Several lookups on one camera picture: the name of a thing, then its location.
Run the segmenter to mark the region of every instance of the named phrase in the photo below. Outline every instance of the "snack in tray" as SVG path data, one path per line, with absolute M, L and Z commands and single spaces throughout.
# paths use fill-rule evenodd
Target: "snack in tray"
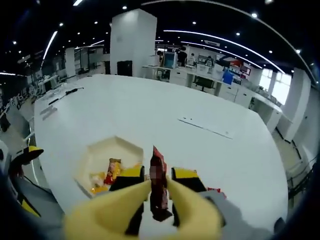
M 110 158 L 109 161 L 108 172 L 103 182 L 104 184 L 112 185 L 117 179 L 117 176 L 122 172 L 123 168 L 121 166 L 121 159 Z
M 92 188 L 90 189 L 90 191 L 93 194 L 97 194 L 97 193 L 108 190 L 108 187 L 105 186 L 104 184 L 104 179 L 106 177 L 105 172 L 101 171 L 98 173 L 91 173 L 89 177 L 92 185 Z

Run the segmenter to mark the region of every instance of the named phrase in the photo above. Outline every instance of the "snack package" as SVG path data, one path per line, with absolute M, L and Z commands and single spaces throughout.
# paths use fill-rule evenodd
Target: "snack package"
M 103 182 L 104 184 L 112 185 L 123 169 L 121 166 L 121 159 L 110 158 L 109 161 L 108 172 Z
M 212 188 L 212 187 L 207 187 L 208 191 L 214 190 L 217 191 L 220 194 L 223 194 L 224 199 L 227 199 L 227 195 L 225 195 L 225 193 L 223 191 L 221 191 L 221 188 Z
M 106 174 L 103 171 L 98 173 L 91 173 L 89 175 L 90 182 L 92 185 L 92 188 L 90 189 L 90 191 L 93 194 L 101 193 L 103 191 L 108 190 L 108 187 L 106 187 L 104 184 L 105 177 L 106 177 Z

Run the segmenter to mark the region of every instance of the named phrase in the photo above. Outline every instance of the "black chair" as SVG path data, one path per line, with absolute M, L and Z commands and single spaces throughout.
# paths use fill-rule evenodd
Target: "black chair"
M 118 61 L 116 66 L 118 75 L 132 77 L 132 61 Z

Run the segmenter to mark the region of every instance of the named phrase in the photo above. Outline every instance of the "wall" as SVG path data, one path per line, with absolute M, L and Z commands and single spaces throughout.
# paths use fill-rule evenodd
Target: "wall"
M 65 70 L 68 78 L 76 75 L 75 49 L 73 47 L 65 50 Z
M 295 116 L 295 113 L 298 108 L 299 99 L 301 97 L 301 89 L 303 86 L 303 78 L 304 78 L 304 71 L 301 69 L 295 69 L 294 74 L 290 84 L 289 94 L 286 100 L 285 105 L 282 107 L 283 113 L 292 120 Z
M 312 88 L 301 125 L 295 134 L 294 143 L 299 151 L 309 152 L 308 161 L 317 156 L 320 143 L 320 93 Z
M 291 142 L 296 135 L 306 112 L 311 81 L 305 71 L 295 68 L 288 98 L 282 106 L 283 114 L 277 128 L 283 138 Z
M 248 76 L 248 80 L 253 85 L 258 86 L 260 83 L 261 76 L 262 76 L 262 69 L 251 67 L 251 73 Z
M 111 74 L 116 75 L 118 73 L 117 62 L 133 61 L 134 59 L 138 17 L 139 12 L 133 10 L 112 18 L 110 38 Z
M 200 47 L 193 47 L 193 46 L 186 46 L 186 45 L 184 47 L 185 47 L 186 54 L 188 54 L 188 57 L 191 56 L 191 54 L 193 53 L 196 60 L 198 59 L 199 55 L 205 56 L 205 57 L 211 56 L 213 59 L 216 59 L 216 55 L 220 57 L 224 56 L 221 53 L 210 51 Z
M 135 35 L 133 76 L 142 77 L 142 66 L 148 64 L 149 56 L 155 55 L 157 18 L 139 9 L 138 34 Z

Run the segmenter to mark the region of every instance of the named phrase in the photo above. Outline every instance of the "desk drawer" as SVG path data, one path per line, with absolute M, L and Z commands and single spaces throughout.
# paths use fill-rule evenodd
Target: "desk drawer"
M 223 93 L 219 93 L 219 98 L 223 98 L 225 100 L 228 100 L 230 102 L 235 102 L 236 99 L 236 95 L 233 95 L 231 93 L 228 92 L 223 92 Z
M 238 87 L 237 86 L 231 86 L 231 85 L 228 86 L 228 85 L 222 84 L 221 88 L 220 88 L 220 92 L 221 93 L 229 93 L 229 94 L 232 94 L 232 95 L 237 95 Z
M 183 71 L 176 70 L 176 69 L 172 69 L 170 71 L 170 78 L 187 79 L 187 73 L 183 72 Z
M 187 78 L 170 77 L 169 83 L 187 87 Z

